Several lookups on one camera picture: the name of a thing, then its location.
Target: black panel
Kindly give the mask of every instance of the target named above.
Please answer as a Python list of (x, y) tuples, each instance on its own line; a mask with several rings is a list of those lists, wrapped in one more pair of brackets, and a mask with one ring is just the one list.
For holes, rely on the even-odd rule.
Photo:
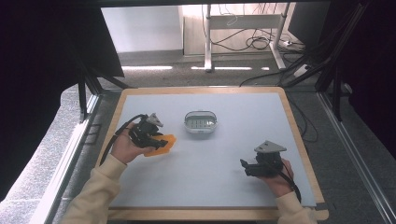
[(396, 158), (395, 1), (373, 1), (340, 56), (350, 103)]
[(62, 92), (86, 75), (81, 62), (123, 73), (100, 8), (54, 11), (45, 2), (18, 2), (2, 5), (0, 15), (1, 201), (45, 136)]
[(312, 49), (319, 43), (330, 2), (296, 3), (289, 32)]

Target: metal frame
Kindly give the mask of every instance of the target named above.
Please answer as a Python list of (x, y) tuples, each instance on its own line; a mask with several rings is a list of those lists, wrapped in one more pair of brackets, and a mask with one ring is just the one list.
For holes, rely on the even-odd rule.
[(55, 169), (54, 175), (52, 176), (52, 179), (50, 180), (49, 185), (47, 186), (47, 189), (44, 192), (44, 195), (41, 198), (40, 203), (38, 204), (29, 223), (37, 224), (48, 222), (50, 212), (53, 205), (55, 204), (56, 199), (59, 197), (59, 192), (63, 185), (64, 178), (69, 172), (70, 164), (75, 158), (82, 136), (85, 132), (87, 132), (88, 126), (93, 121), (94, 115), (92, 113), (99, 106), (98, 102), (100, 97), (101, 96), (93, 95), (90, 98), (87, 106), (88, 117), (83, 122), (78, 124), (73, 131), (66, 150), (62, 155), (62, 158)]
[(367, 167), (366, 163), (361, 157), (359, 150), (356, 148), (353, 140), (350, 138), (349, 133), (344, 127), (343, 122), (341, 122), (332, 112), (332, 104), (327, 97), (327, 94), (325, 92), (318, 92), (318, 98), (322, 103), (322, 106), (324, 107), (327, 115), (329, 116), (332, 126), (340, 137), (349, 158), (351, 159), (356, 170), (358, 171), (358, 174), (361, 177), (364, 186), (369, 191), (370, 196), (372, 197), (375, 206), (377, 207), (385, 223), (396, 223), (396, 215), (389, 203), (387, 196), (385, 195), (379, 184), (376, 182), (375, 178), (370, 172), (370, 169)]
[(345, 31), (342, 33), (340, 39), (337, 42), (337, 45), (334, 47), (331, 55), (329, 56), (330, 61), (328, 62), (327, 66), (324, 68), (323, 72), (320, 74), (317, 83), (315, 84), (315, 88), (317, 91), (326, 91), (327, 88), (332, 83), (334, 79), (333, 69), (337, 63), (337, 60), (344, 49), (345, 44), (347, 43), (349, 37), (352, 35), (353, 31), (355, 30), (356, 25), (361, 19), (364, 11), (368, 7), (368, 2), (359, 2), (356, 6), (353, 15), (346, 25)]
[(212, 42), (210, 40), (211, 30), (225, 30), (225, 29), (277, 29), (276, 38), (269, 43), (271, 51), (276, 60), (277, 67), (280, 70), (286, 69), (286, 65), (279, 54), (277, 45), (279, 44), (280, 36), (282, 35), (283, 26), (285, 25), (286, 18), (288, 17), (290, 3), (286, 4), (285, 10), (282, 14), (271, 15), (244, 15), (238, 18), (238, 22), (227, 25), (227, 21), (231, 20), (234, 16), (211, 16), (211, 5), (206, 7), (206, 42), (205, 42), (205, 70), (211, 72), (214, 67), (212, 63)]

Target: gray floor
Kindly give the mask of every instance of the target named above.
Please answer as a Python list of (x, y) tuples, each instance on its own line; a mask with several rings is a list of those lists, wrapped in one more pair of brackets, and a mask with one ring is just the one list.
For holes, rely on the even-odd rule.
[[(120, 80), (135, 87), (165, 86), (238, 86), (243, 80), (263, 74), (262, 67), (276, 70), (271, 55), (240, 55), (215, 57), (215, 65), (250, 66), (250, 71), (215, 71), (206, 74), (203, 70), (191, 70), (191, 66), (203, 66), (203, 57), (172, 57), (161, 53), (121, 55), (122, 65), (164, 65), (172, 64), (174, 69), (166, 72), (125, 72)], [(263, 77), (247, 85), (274, 85), (279, 77)], [(384, 223), (372, 196), (365, 187), (361, 176), (353, 165), (346, 147), (332, 126), (317, 93), (313, 89), (315, 77), (298, 86), (287, 89), (294, 117), (299, 127), (307, 131), (304, 143), (315, 170), (319, 185), (330, 211), (330, 217), (320, 223)], [(71, 172), (67, 175), (61, 193), (50, 214), (49, 223), (57, 223), (68, 203), (80, 192), (89, 178), (89, 173), (97, 160), (104, 142), (106, 131), (120, 97), (120, 89), (102, 79), (105, 92), (102, 94), (94, 120), (85, 134), (78, 155), (72, 162)], [(369, 167), (375, 180), (391, 204), (396, 204), (396, 161), (390, 156), (375, 135), (356, 115), (348, 104), (347, 97), (342, 98), (343, 124), (354, 141), (356, 148)], [(0, 204), (0, 223), (28, 223), (35, 208), (45, 192), (46, 186), (56, 169), (59, 159), (67, 146), (71, 133), (78, 124), (77, 87), (64, 92), (62, 106), (57, 118), (49, 128), (48, 134), (37, 149), (28, 168), (8, 194), (7, 200)], [(152, 223), (132, 221), (132, 223)], [(210, 223), (254, 223), (254, 222), (210, 222)]]

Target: white wall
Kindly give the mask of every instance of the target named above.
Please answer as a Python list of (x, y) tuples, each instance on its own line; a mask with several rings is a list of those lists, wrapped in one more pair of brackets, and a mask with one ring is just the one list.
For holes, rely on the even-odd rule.
[(178, 6), (106, 7), (102, 12), (118, 53), (183, 49)]

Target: black cable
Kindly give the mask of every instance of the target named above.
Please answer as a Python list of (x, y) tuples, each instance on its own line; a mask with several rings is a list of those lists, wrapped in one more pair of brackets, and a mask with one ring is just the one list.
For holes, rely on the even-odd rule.
[[(351, 15), (351, 13), (352, 13), (352, 11), (350, 11), (350, 12), (348, 12), (346, 15), (345, 15), (345, 17), (343, 18), (343, 22), (346, 22), (347, 21), (347, 18), (348, 18), (348, 16), (350, 16)], [(205, 33), (205, 25), (204, 25), (204, 6), (202, 5), (202, 22), (203, 22), (203, 28), (204, 28), (204, 34), (205, 34), (205, 36), (206, 36), (206, 33)], [(321, 52), (317, 52), (317, 53), (315, 53), (315, 51), (318, 51), (320, 48), (327, 48), (327, 47), (329, 47), (329, 42), (332, 42), (332, 40), (333, 40), (333, 37), (335, 36), (335, 34), (336, 33), (338, 33), (342, 28), (343, 28), (343, 26), (344, 26), (345, 24), (344, 23), (342, 23), (342, 22), (340, 22), (340, 24), (339, 24), (339, 26), (338, 27), (336, 27), (335, 29), (334, 29), (334, 31), (328, 36), (328, 38), (326, 38), (324, 41), (322, 41), (320, 44), (318, 44), (317, 46), (315, 46), (314, 48), (312, 48), (311, 50), (309, 50), (309, 51), (307, 51), (306, 53), (307, 54), (311, 54), (311, 56), (315, 56), (315, 55), (318, 55), (318, 54), (320, 54)], [(244, 30), (241, 30), (241, 31), (238, 31), (238, 32), (236, 32), (235, 34), (233, 34), (233, 35), (230, 35), (229, 37), (226, 37), (226, 38), (224, 38), (224, 39), (222, 39), (222, 40), (220, 40), (220, 41), (217, 41), (217, 42), (213, 42), (212, 40), (210, 40), (211, 41), (211, 43), (212, 44), (215, 44), (215, 45), (219, 45), (219, 46), (221, 46), (221, 47), (224, 47), (224, 48), (226, 48), (226, 49), (229, 49), (229, 50), (233, 50), (233, 51), (240, 51), (240, 50), (244, 50), (244, 49), (247, 49), (247, 48), (244, 48), (244, 49), (230, 49), (230, 48), (227, 48), (227, 47), (225, 47), (225, 46), (223, 46), (223, 45), (220, 45), (219, 43), (220, 42), (222, 42), (222, 41), (224, 41), (224, 40), (226, 40), (226, 39), (229, 39), (231, 36), (234, 36), (234, 35), (236, 35), (236, 34), (239, 34), (239, 33), (241, 33), (241, 32), (243, 32), (243, 31), (246, 31), (246, 30), (249, 30), (249, 29), (244, 29)], [(262, 32), (264, 32), (264, 33), (267, 33), (268, 35), (269, 35), (269, 40), (271, 40), (272, 39), (272, 37), (275, 37), (274, 35), (272, 35), (272, 32), (271, 33), (268, 33), (268, 32), (266, 32), (266, 31), (264, 31), (264, 30), (261, 30)], [(295, 45), (303, 45), (302, 43), (293, 43), (293, 44), (295, 44)], [(300, 51), (300, 50), (293, 50), (293, 49), (285, 49), (285, 48), (283, 48), (282, 46), (278, 46), (278, 48), (279, 49), (281, 49), (282, 51), (286, 51), (286, 52), (298, 52), (298, 53), (301, 53), (302, 51)]]
[(296, 77), (294, 80), (291, 80), (288, 83), (282, 85), (282, 87), (284, 87), (284, 88), (293, 87), (293, 86), (297, 85), (298, 83), (302, 82), (303, 80), (305, 80), (309, 77), (312, 77), (314, 74), (320, 72), (331, 60), (332, 60), (332, 57), (327, 58), (325, 61), (312, 67), (311, 69), (306, 71), (301, 76)]
[(257, 14), (260, 14), (261, 8), (262, 8), (262, 3), (257, 4), (256, 8), (254, 8), (254, 10), (253, 10), (253, 12), (252, 12), (251, 14), (254, 14), (254, 12), (255, 12), (256, 10), (258, 11)]
[(264, 3), (264, 7), (262, 8), (262, 14), (264, 14), (264, 11), (265, 11), (265, 7), (267, 6), (267, 4), (266, 3)]
[(278, 45), (277, 49), (279, 50), (279, 52), (283, 52), (283, 53), (294, 53), (294, 54), (304, 54), (305, 53), (305, 47), (303, 47), (302, 49), (287, 49), (287, 48), (284, 48), (284, 47)]
[(279, 82), (277, 83), (278, 87), (282, 87), (282, 88), (286, 88), (288, 87), (287, 84), (283, 84), (283, 81), (286, 80), (287, 78), (291, 77), (296, 71), (299, 65), (301, 64), (308, 64), (309, 63), (309, 55), (303, 55), (303, 57), (299, 58), (298, 60), (296, 60), (294, 63), (291, 64), (290, 69), (288, 70), (288, 74), (284, 73), (282, 74), (282, 77), (279, 79)]
[[(206, 30), (205, 30), (205, 21), (204, 21), (204, 5), (201, 5), (201, 13), (202, 13), (202, 26), (203, 26), (203, 30), (204, 30), (204, 35), (205, 35), (205, 37), (206, 37)], [(228, 14), (230, 14), (230, 15), (233, 15), (232, 13), (230, 13), (229, 11), (228, 11), (228, 13), (222, 13), (221, 12), (221, 7), (220, 7), (220, 4), (219, 4), (219, 13), (220, 13), (220, 15), (228, 15)], [(232, 34), (232, 35), (229, 35), (229, 36), (227, 36), (227, 37), (225, 37), (225, 38), (223, 38), (223, 39), (221, 39), (221, 40), (219, 40), (219, 41), (213, 41), (211, 38), (210, 38), (210, 43), (211, 44), (213, 44), (213, 45), (217, 45), (217, 46), (220, 46), (220, 47), (223, 47), (223, 48), (225, 48), (225, 49), (228, 49), (228, 50), (231, 50), (231, 51), (242, 51), (242, 50), (245, 50), (245, 49), (250, 49), (250, 48), (252, 48), (252, 49), (257, 49), (257, 50), (264, 50), (264, 49), (266, 49), (268, 46), (269, 46), (269, 42), (270, 42), (270, 40), (271, 40), (271, 37), (273, 36), (273, 37), (275, 37), (274, 35), (272, 35), (272, 34), (270, 34), (270, 33), (268, 33), (268, 32), (266, 32), (266, 31), (264, 31), (264, 30), (262, 30), (262, 29), (255, 29), (255, 31), (254, 31), (254, 33), (253, 33), (253, 35), (252, 35), (252, 37), (250, 37), (250, 38), (248, 38), (247, 40), (246, 40), (246, 47), (245, 48), (242, 48), (242, 49), (231, 49), (231, 48), (229, 48), (229, 47), (226, 47), (226, 46), (224, 46), (224, 45), (221, 45), (220, 43), (221, 42), (223, 42), (223, 41), (225, 41), (225, 40), (227, 40), (227, 39), (230, 39), (231, 37), (233, 37), (233, 36), (235, 36), (235, 35), (237, 35), (237, 34), (239, 34), (239, 33), (242, 33), (242, 32), (244, 32), (244, 31), (248, 31), (248, 30), (252, 30), (252, 29), (242, 29), (242, 30), (240, 30), (240, 31), (238, 31), (238, 32), (236, 32), (236, 33), (234, 33), (234, 34)], [(254, 36), (255, 34), (256, 34), (256, 32), (257, 31), (262, 31), (263, 33), (267, 33), (269, 36), (270, 36), (270, 38), (268, 39), (267, 37), (262, 37), (262, 36)], [(255, 46), (255, 43), (257, 43), (257, 42), (265, 42), (266, 43), (266, 45), (264, 46), (264, 47), (261, 47), (261, 48), (259, 48), (259, 47), (256, 47)]]
[(288, 59), (288, 58), (286, 57), (286, 55), (289, 55), (289, 54), (295, 55), (295, 54), (297, 54), (297, 53), (294, 53), (294, 52), (286, 52), (286, 53), (283, 53), (283, 54), (282, 54), (282, 59), (283, 59), (284, 61), (288, 62), (288, 63), (294, 63), (295, 61), (291, 61), (290, 59)]
[[(288, 98), (289, 102), (297, 109), (297, 111), (300, 113), (301, 117), (303, 118), (304, 121), (304, 128), (301, 130), (300, 134), (301, 137), (303, 138), (303, 140), (305, 142), (309, 142), (309, 143), (316, 143), (318, 141), (318, 130), (315, 127), (314, 123), (312, 122), (311, 119), (308, 118), (308, 116), (303, 112), (303, 110), (297, 106), (297, 104), (294, 102), (294, 100), (292, 99), (292, 97), (287, 94), (286, 97)], [(315, 138), (313, 140), (311, 139), (305, 139), (304, 136), (306, 135), (306, 132), (308, 130), (308, 123), (312, 126), (312, 128), (314, 129), (315, 132)]]
[(114, 133), (114, 135), (111, 137), (110, 141), (108, 142), (105, 151), (103, 152), (102, 155), (102, 159), (100, 160), (99, 165), (102, 165), (103, 162), (105, 161), (108, 152), (110, 151), (111, 147), (113, 146), (114, 142), (116, 141), (116, 139), (120, 136), (120, 134), (122, 133), (122, 131), (134, 120), (138, 119), (138, 118), (143, 118), (144, 115), (137, 115), (134, 116), (133, 118), (131, 118), (130, 120), (126, 121), (124, 124), (122, 124), (122, 126)]
[(282, 177), (289, 183), (291, 189), (296, 193), (296, 196), (297, 196), (298, 201), (301, 202), (301, 199), (302, 199), (302, 198), (301, 198), (300, 189), (297, 187), (296, 183), (295, 183), (295, 182), (293, 181), (293, 179), (291, 178), (291, 175), (290, 175), (290, 172), (289, 172), (288, 167), (286, 167), (285, 163), (282, 162), (282, 164), (283, 164), (283, 167), (286, 168), (286, 171), (288, 172), (288, 174), (289, 174), (290, 177), (287, 176), (287, 175), (285, 175), (285, 174), (283, 174), (282, 172), (279, 172), (279, 175), (282, 176)]
[(286, 76), (286, 74), (290, 71), (292, 71), (293, 69), (295, 69), (299, 64), (303, 64), (304, 62), (306, 62), (306, 60), (310, 57), (313, 56), (317, 56), (320, 55), (322, 52), (326, 51), (328, 49), (328, 47), (331, 45), (331, 43), (334, 41), (335, 36), (338, 34), (338, 32), (340, 32), (344, 26), (347, 24), (347, 22), (349, 21), (349, 19), (351, 18), (353, 13), (353, 8), (351, 10), (349, 10), (349, 12), (344, 16), (344, 18), (342, 19), (342, 21), (337, 25), (337, 27), (332, 31), (332, 33), (326, 38), (324, 39), (322, 42), (320, 42), (318, 45), (316, 45), (315, 47), (313, 47), (312, 49), (306, 49), (304, 51), (304, 55), (303, 57), (299, 58), (298, 60), (296, 60), (293, 64), (291, 64), (287, 69), (280, 71), (280, 72), (276, 72), (273, 74), (266, 74), (266, 75), (261, 75), (261, 76), (257, 76), (257, 77), (251, 77), (248, 78), (246, 80), (244, 80), (239, 87), (241, 87), (243, 84), (245, 84), (246, 82), (253, 80), (253, 79), (257, 79), (257, 78), (261, 78), (261, 77), (269, 77), (269, 76), (273, 76), (273, 75), (282, 75), (279, 79), (279, 81), (276, 83), (277, 86), (279, 87), (284, 87), (283, 85), (283, 80), (285, 79), (285, 77), (290, 77), (292, 74), (289, 74), (288, 76)]

